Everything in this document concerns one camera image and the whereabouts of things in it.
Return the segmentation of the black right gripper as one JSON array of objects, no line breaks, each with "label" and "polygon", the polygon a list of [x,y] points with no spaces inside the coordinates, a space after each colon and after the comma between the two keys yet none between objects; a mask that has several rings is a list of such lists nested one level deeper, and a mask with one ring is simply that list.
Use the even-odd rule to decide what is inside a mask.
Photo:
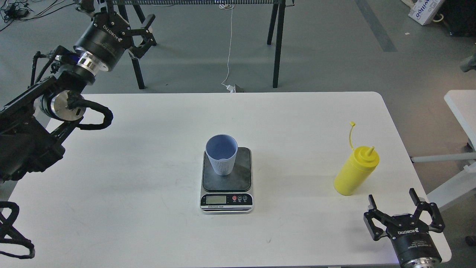
[{"label": "black right gripper", "polygon": [[[383,237],[391,239],[399,266],[402,268],[434,268],[442,262],[430,232],[442,233],[446,227],[439,208],[435,202],[420,198],[414,188],[409,195],[415,205],[415,212],[391,217],[377,209],[373,195],[368,195],[369,208],[364,213],[364,222],[374,241]],[[422,212],[431,217],[430,224],[419,220]],[[379,221],[386,227],[377,227]]]}]

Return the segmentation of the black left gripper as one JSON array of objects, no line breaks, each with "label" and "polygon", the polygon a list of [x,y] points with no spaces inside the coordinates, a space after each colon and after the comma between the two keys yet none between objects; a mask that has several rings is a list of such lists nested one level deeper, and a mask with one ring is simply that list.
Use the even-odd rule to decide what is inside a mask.
[{"label": "black left gripper", "polygon": [[[95,3],[100,8],[98,12],[95,11]],[[104,71],[112,71],[124,51],[128,50],[133,59],[141,59],[157,44],[150,29],[156,18],[154,14],[148,15],[139,29],[128,29],[129,23],[115,12],[112,0],[77,0],[76,10],[87,14],[93,21],[74,49],[78,53],[88,52],[98,58],[105,66]],[[133,44],[134,36],[142,38],[138,46]]]}]

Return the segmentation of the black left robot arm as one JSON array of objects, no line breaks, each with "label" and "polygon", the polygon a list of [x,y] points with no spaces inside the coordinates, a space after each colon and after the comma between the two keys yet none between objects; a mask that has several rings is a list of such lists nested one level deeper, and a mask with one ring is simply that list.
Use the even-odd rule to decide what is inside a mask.
[{"label": "black left robot arm", "polygon": [[156,0],[75,0],[90,17],[85,32],[69,50],[58,46],[33,58],[30,85],[1,109],[1,182],[19,181],[61,160],[62,143],[75,130],[102,130],[113,113],[82,97],[100,72],[111,72],[129,54],[139,90],[145,89],[139,60],[156,46],[143,5]]}]

